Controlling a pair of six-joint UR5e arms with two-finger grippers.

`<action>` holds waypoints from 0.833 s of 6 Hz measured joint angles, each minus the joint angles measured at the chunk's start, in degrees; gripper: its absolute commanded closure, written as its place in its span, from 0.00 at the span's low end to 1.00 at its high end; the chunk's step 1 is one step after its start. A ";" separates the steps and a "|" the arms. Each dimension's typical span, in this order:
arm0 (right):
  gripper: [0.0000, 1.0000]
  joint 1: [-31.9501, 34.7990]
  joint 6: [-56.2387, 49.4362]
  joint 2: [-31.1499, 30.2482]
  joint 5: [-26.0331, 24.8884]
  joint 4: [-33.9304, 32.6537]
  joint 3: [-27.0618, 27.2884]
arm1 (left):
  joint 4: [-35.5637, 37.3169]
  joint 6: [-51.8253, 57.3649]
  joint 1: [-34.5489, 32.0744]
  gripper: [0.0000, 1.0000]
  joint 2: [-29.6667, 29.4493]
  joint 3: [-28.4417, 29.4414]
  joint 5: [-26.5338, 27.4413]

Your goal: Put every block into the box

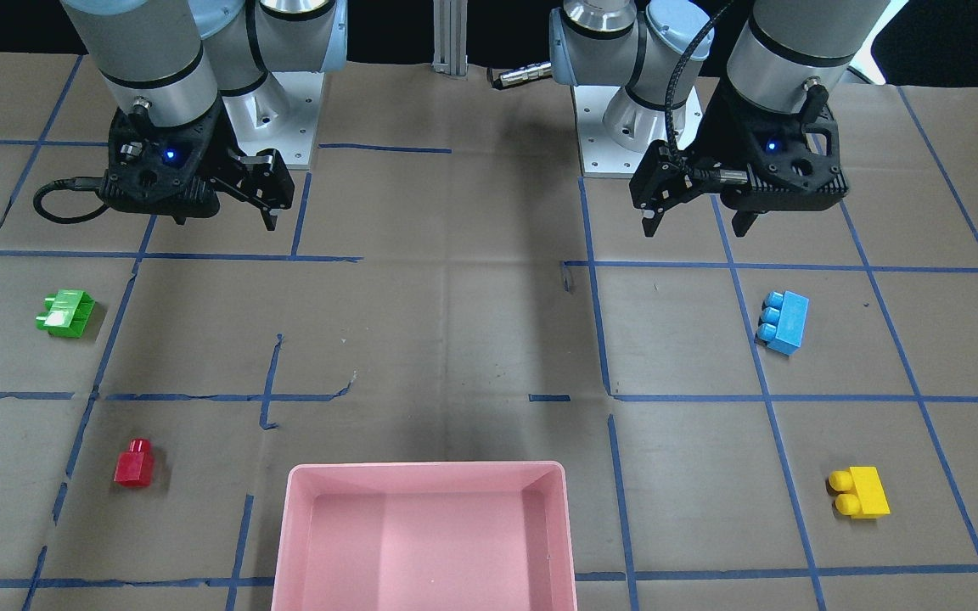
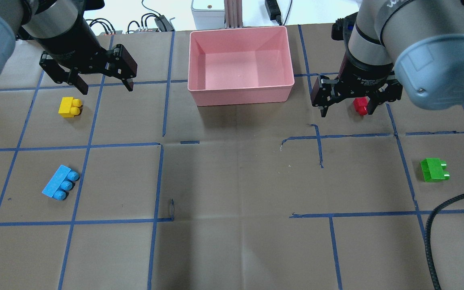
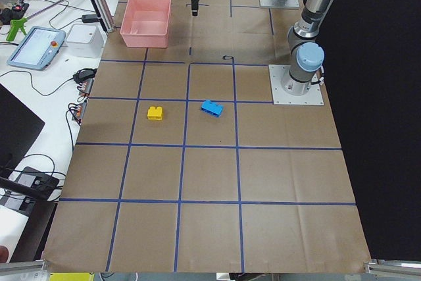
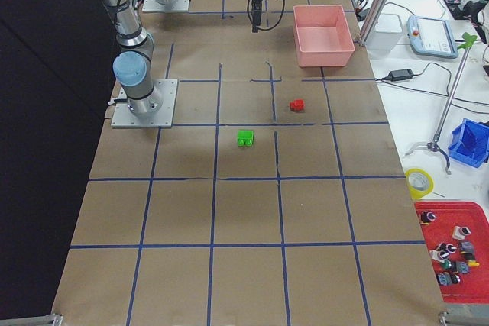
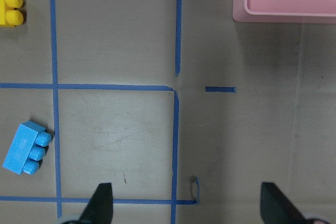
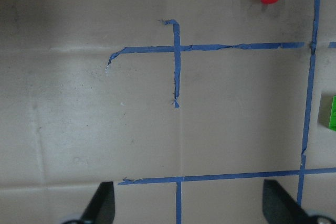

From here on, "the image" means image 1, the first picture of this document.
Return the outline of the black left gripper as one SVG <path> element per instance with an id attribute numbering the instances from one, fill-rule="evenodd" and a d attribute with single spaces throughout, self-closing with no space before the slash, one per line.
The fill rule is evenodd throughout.
<path id="1" fill-rule="evenodd" d="M 744 238 L 762 213 L 823 211 L 847 195 L 839 128 L 829 89 L 803 82 L 805 100 L 790 115 L 746 100 L 729 81 L 711 95 L 692 143 L 692 165 L 702 171 L 744 171 L 741 184 L 723 184 L 722 204 L 734 236 Z"/>

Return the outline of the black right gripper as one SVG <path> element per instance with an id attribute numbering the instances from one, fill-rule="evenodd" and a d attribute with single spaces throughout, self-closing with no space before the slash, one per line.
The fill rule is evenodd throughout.
<path id="1" fill-rule="evenodd" d="M 119 109 L 109 130 L 108 169 L 98 197 L 114 211 L 169 216 L 178 226 L 220 211 L 211 178 L 230 155 L 239 155 L 232 124 L 220 98 L 197 119 L 162 127 L 155 102 L 136 97 Z"/>

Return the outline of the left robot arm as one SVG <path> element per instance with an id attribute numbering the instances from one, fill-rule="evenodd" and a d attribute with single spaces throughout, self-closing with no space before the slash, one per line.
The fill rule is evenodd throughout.
<path id="1" fill-rule="evenodd" d="M 548 17 L 554 80 L 615 86 L 663 116 L 630 177 L 642 229 L 655 236 L 674 206 L 713 193 L 734 235 L 761 214 L 826 211 L 849 193 L 829 96 L 886 9 L 885 1 L 752 1 L 694 140 L 677 142 L 683 107 L 711 56 L 725 3 L 563 1 Z"/>

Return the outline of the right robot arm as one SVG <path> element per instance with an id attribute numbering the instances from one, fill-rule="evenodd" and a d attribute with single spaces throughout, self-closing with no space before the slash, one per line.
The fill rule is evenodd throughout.
<path id="1" fill-rule="evenodd" d="M 66 1 L 116 112 L 101 177 L 58 179 L 97 194 L 96 211 L 182 225 L 253 206 L 268 231 L 294 205 L 292 169 L 311 161 L 323 75 L 348 58 L 346 1 Z"/>

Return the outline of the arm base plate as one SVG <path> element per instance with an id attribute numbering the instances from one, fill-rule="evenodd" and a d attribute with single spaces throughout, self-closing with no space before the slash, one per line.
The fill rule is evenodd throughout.
<path id="1" fill-rule="evenodd" d="M 666 137 L 665 116 L 622 87 L 571 89 L 583 177 L 628 179 L 649 143 Z"/>
<path id="2" fill-rule="evenodd" d="M 324 73 L 279 72 L 252 92 L 222 98 L 240 149 L 276 149 L 288 169 L 311 169 L 323 85 Z"/>

